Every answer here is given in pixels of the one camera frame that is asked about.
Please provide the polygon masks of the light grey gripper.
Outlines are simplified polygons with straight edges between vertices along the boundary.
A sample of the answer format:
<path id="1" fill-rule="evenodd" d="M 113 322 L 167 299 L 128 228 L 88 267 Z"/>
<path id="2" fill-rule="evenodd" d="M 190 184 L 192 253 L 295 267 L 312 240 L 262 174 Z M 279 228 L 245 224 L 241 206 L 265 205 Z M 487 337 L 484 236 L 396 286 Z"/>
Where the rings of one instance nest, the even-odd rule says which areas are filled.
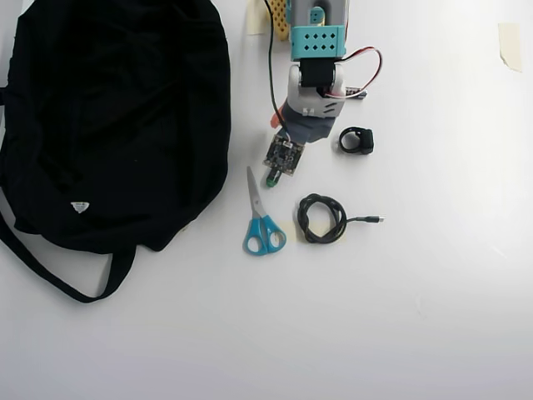
<path id="1" fill-rule="evenodd" d="M 320 94 L 317 87 L 303 87 L 300 67 L 291 65 L 288 78 L 286 104 L 295 114 L 286 115 L 286 127 L 291 141 L 305 145 L 329 137 L 346 100 L 346 85 L 341 64 L 334 67 L 334 81 Z M 282 104 L 272 115 L 270 126 L 279 128 L 284 121 Z"/>

